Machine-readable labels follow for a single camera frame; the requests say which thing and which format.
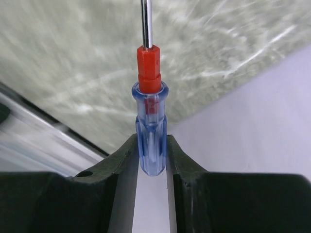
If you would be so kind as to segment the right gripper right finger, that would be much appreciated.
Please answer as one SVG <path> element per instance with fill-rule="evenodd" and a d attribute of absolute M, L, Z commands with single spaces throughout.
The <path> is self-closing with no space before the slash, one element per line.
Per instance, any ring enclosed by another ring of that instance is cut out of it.
<path fill-rule="evenodd" d="M 167 137 L 172 233 L 308 233 L 311 183 L 302 175 L 209 172 Z"/>

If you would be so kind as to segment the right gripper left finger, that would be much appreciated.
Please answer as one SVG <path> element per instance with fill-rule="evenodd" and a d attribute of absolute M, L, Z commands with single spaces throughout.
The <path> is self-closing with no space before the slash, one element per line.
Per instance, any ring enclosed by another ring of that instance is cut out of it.
<path fill-rule="evenodd" d="M 53 172 L 0 175 L 3 233 L 130 233 L 138 177 L 134 134 L 74 177 Z"/>

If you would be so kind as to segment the small red screwdriver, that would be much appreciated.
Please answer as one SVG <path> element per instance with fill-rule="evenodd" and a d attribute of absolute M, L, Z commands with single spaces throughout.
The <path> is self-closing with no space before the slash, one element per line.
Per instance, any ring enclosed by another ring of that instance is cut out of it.
<path fill-rule="evenodd" d="M 143 44 L 137 49 L 138 82 L 132 87 L 137 102 L 136 132 L 141 169 L 159 175 L 166 166 L 168 86 L 161 80 L 160 48 L 153 44 L 152 3 L 141 1 Z"/>

